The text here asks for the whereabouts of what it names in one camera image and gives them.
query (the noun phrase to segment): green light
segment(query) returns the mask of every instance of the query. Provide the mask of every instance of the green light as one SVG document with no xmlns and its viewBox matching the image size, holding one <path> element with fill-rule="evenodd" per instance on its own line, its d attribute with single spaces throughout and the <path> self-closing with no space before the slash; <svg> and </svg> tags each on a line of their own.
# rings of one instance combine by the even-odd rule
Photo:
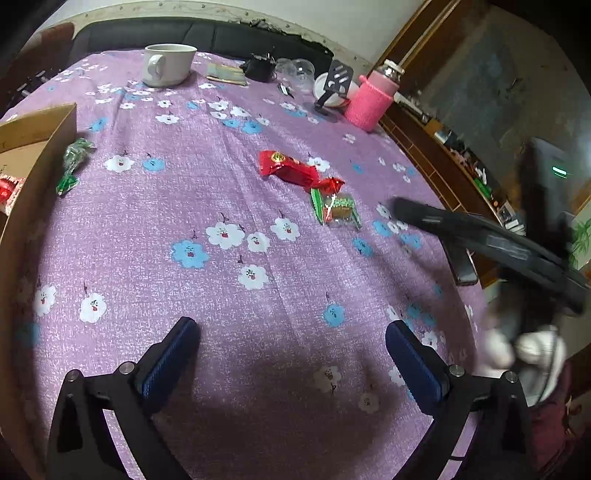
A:
<svg viewBox="0 0 591 480">
<path fill-rule="evenodd" d="M 566 176 L 568 175 L 566 170 L 561 170 L 557 167 L 552 167 L 552 170 L 554 170 L 554 173 L 556 173 L 559 177 L 566 178 Z"/>
</svg>

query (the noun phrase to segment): blue gripper pad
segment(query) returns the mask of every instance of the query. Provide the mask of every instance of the blue gripper pad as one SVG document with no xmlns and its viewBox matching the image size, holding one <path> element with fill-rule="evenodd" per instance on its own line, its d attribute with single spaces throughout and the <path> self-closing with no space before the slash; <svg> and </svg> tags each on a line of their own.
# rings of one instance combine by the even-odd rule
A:
<svg viewBox="0 0 591 480">
<path fill-rule="evenodd" d="M 160 411 L 183 370 L 199 348 L 201 332 L 195 320 L 181 317 L 164 340 L 153 344 L 138 362 L 135 389 L 148 415 Z"/>
<path fill-rule="evenodd" d="M 435 415 L 449 392 L 445 362 L 433 348 L 419 342 L 402 320 L 386 328 L 386 348 L 418 408 L 425 415 Z"/>
</svg>

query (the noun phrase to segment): mug handle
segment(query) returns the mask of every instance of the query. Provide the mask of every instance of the mug handle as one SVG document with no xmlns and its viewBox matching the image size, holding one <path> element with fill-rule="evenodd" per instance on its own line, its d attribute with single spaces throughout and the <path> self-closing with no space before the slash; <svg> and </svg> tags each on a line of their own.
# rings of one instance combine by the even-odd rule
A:
<svg viewBox="0 0 591 480">
<path fill-rule="evenodd" d="M 148 62 L 148 73 L 154 78 L 154 80 L 160 80 L 162 78 L 165 61 L 166 58 L 164 55 L 152 55 L 150 57 Z"/>
</svg>

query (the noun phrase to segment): white mug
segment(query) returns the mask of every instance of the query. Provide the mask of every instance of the white mug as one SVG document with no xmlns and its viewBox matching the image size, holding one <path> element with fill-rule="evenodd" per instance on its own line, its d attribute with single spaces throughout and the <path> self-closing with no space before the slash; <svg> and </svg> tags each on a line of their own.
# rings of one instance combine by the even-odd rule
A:
<svg viewBox="0 0 591 480">
<path fill-rule="evenodd" d="M 159 43 L 145 48 L 143 81 L 150 87 L 178 85 L 191 73 L 197 49 L 178 43 Z"/>
</svg>

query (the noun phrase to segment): pink knitted cover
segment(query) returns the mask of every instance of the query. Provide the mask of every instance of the pink knitted cover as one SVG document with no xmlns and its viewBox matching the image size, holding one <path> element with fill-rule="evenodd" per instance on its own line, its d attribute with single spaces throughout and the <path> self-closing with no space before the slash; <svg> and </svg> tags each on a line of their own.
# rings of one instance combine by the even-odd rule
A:
<svg viewBox="0 0 591 480">
<path fill-rule="evenodd" d="M 345 111 L 345 118 L 369 132 L 376 127 L 379 119 L 392 105 L 394 98 L 382 90 L 378 90 L 363 75 L 360 75 L 359 78 L 362 82 L 361 87 Z"/>
</svg>

